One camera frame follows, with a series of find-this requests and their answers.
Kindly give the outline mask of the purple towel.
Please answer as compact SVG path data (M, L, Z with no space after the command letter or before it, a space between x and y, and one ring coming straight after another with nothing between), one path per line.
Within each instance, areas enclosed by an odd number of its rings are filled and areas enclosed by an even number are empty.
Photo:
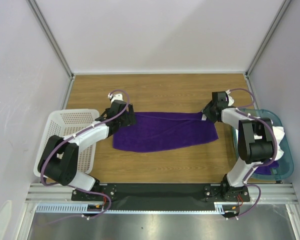
M272 170L273 169L277 169L278 167L279 167L278 161L274 161L272 164L270 164L268 166L260 166L260 167L258 167L254 171L254 173L258 174L258 175L269 176L269 175L272 175Z
M116 150L152 153L208 144L219 139L215 124L201 112L136 112L136 124L113 135Z

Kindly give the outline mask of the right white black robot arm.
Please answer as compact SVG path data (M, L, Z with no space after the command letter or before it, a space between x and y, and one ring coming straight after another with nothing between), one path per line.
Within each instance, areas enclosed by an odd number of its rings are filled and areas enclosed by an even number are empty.
M243 198L249 201L248 180L259 167L274 162L278 142L269 118L258 118L249 112L230 105L231 91L215 91L211 101L202 109L202 115L212 123L220 122L238 130L238 159L234 167L224 175L220 186L206 189L206 200L234 202Z

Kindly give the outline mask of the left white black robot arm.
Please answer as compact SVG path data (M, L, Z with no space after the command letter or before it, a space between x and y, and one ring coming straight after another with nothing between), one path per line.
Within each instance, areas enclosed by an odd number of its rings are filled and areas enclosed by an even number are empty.
M135 124L133 105L117 99L82 130L68 136L50 136L36 167L41 182L46 184L45 178L49 178L56 184L81 189L89 200L97 199L100 195L99 180L78 170L80 153L111 137L120 128Z

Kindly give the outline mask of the white towel in tub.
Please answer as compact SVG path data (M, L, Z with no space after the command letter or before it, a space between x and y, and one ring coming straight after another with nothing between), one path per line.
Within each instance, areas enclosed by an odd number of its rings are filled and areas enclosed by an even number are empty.
M258 120L240 120L237 133L238 159L247 165L256 162L265 162L273 158L277 145L276 159L281 158L280 143L285 133L282 127L272 126L269 118Z

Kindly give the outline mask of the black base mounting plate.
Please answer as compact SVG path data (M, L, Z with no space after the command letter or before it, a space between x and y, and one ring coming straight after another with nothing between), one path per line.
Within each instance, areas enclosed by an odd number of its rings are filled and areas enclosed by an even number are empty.
M250 202L246 186L212 183L101 183L96 190L110 197L113 211L212 211L217 202Z

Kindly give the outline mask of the purple towel in tub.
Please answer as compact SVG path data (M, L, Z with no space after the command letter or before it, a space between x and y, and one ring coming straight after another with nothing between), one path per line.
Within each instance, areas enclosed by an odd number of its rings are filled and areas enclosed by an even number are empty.
M273 169L277 169L278 167L279 167L278 161L274 161L272 164L270 164L268 166L260 166L260 167L258 167L254 171L254 173L258 174L258 175L269 176L269 175L272 175L272 170Z

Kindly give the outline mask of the teal translucent plastic tub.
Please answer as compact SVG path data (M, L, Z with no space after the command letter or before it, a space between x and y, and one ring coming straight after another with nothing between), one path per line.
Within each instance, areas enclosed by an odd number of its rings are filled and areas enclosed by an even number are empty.
M238 109L238 108L227 108L222 111L221 121L225 124L229 124L232 126L233 137L235 138L234 143L238 144L237 141L237 130L239 128L240 120L256 120L261 123L264 123L262 118L269 118L272 126L274 127L282 127L281 120L277 115L268 110L255 110L255 109ZM228 172L226 179L229 181L230 185L233 187L242 187L244 184L248 182L250 178L265 180L265 181L279 181L288 178L293 170L294 164L292 160L292 155L290 152L290 148L287 142L287 138L284 137L283 140L279 144L279 150L283 153L283 155L276 159L277 155L277 145L274 146L275 153L273 154L272 159L262 162L254 162L252 164L246 164L242 160L238 159L231 171ZM258 167L265 167L272 164L274 161L278 161L279 167L271 170L271 175L260 175L255 174L255 170Z

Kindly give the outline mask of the aluminium frame rail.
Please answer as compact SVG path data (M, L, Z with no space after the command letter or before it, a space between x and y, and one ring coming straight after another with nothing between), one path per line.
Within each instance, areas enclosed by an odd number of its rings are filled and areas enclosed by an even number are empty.
M32 183L29 187L26 203L68 203L71 202L73 189L68 186L44 186Z

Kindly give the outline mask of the right aluminium corner post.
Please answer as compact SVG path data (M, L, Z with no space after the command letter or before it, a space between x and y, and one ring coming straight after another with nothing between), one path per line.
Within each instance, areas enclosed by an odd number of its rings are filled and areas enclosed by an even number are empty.
M279 24L281 23L281 20L283 19L285 13L287 12L288 8L290 7L290 5L293 2L294 2L293 0L283 0L282 1L282 4L280 5L277 13L275 14L275 17L272 20L264 38L262 39L260 46L258 47L256 53L254 54L250 64L248 65L247 70L245 71L245 76L247 78L250 77L250 75L253 72L255 66L257 65L259 59L261 58L263 52L265 51L268 43L272 39L272 36L274 35Z

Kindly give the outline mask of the aluminium corner post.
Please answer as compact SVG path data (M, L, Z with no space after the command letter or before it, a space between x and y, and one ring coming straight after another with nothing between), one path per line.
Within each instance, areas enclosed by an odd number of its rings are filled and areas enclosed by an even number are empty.
M293 0L283 0L282 1L282 4L280 5L277 13L275 14L275 17L272 20L264 38L262 39L260 46L258 47L256 53L254 54L250 64L248 65L247 70L245 71L245 76L247 78L250 77L250 75L253 72L255 66L257 65L259 59L261 58L263 52L265 51L268 43L272 39L272 36L274 35L279 24L281 23L281 20L283 19L285 13L287 12L288 8L290 7L290 5L293 2L294 2Z
M41 27L45 37L47 38L53 52L55 53L56 57L58 58L61 66L63 67L64 71L68 75L68 77L72 80L73 79L73 72L60 48L42 10L40 9L39 4L36 0L26 0L29 8L31 9L35 19L37 20L39 26Z

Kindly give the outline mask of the left aluminium corner post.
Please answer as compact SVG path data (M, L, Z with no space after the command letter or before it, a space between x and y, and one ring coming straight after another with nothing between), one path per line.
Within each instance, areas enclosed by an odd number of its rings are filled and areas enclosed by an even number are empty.
M42 10L40 9L39 4L36 0L26 0L29 8L31 9L35 19L37 20L39 26L41 27L45 37L47 38L53 52L55 53L56 57L58 58L61 66L63 67L64 71L68 75L68 77L72 80L73 79L73 72L60 48Z

